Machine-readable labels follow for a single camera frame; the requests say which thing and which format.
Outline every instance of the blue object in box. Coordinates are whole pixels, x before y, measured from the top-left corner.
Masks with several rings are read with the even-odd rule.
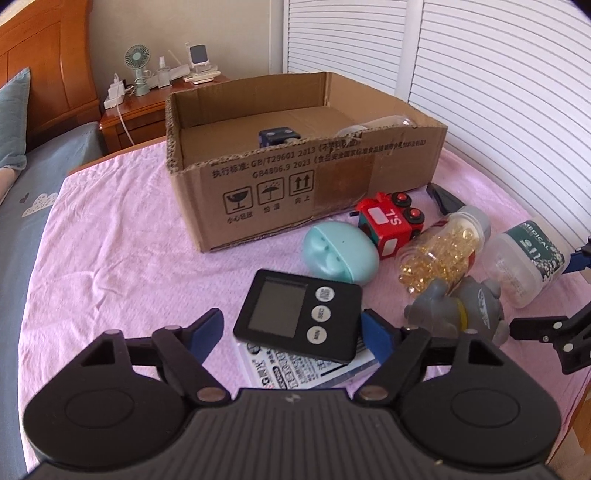
[[[259,132],[259,148],[281,145],[290,138],[299,140],[301,135],[289,127],[270,128]]]

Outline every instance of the desk fan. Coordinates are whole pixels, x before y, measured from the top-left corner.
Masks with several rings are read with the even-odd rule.
[[[150,60],[148,47],[142,44],[134,45],[125,52],[125,65],[135,72],[135,96],[141,97],[150,92],[148,80],[144,76],[143,68]]]

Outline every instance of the pillow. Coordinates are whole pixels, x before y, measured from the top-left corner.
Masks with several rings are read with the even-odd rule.
[[[30,86],[31,72],[27,67],[0,88],[0,171],[5,168],[13,170],[2,173],[0,203],[20,170],[27,166],[25,153]]]

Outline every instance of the pink bed sheet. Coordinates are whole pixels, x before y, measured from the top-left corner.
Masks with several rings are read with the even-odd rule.
[[[233,324],[257,269],[306,273],[300,246],[308,227],[199,253],[180,217],[164,163],[165,144],[160,143],[64,182],[43,233],[22,322],[21,418],[31,397],[104,330],[148,336],[164,325],[189,325],[211,307],[224,313],[225,332],[205,366],[232,394],[247,386],[233,347]],[[528,217],[495,183],[450,152],[441,154],[434,181],[488,212],[493,234]],[[434,221],[437,211],[424,189],[413,198],[427,224]],[[472,274],[483,279],[478,262]],[[580,275],[565,275],[518,313],[572,315],[590,298],[591,286]],[[393,261],[385,261],[365,287],[364,304],[400,325],[408,300]],[[513,318],[515,310],[506,306],[506,316]],[[566,426],[589,381],[589,369],[563,375],[552,347],[537,342],[510,339],[503,350],[556,399]],[[31,469],[37,460],[24,434],[22,439]]]

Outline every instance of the blue bedsheet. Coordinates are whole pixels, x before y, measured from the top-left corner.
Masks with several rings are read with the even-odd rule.
[[[59,192],[70,170],[104,151],[97,123],[54,138],[27,154],[26,170],[0,205],[0,480],[27,473],[17,406],[18,337],[29,278],[51,210],[45,205],[52,203],[51,195]]]

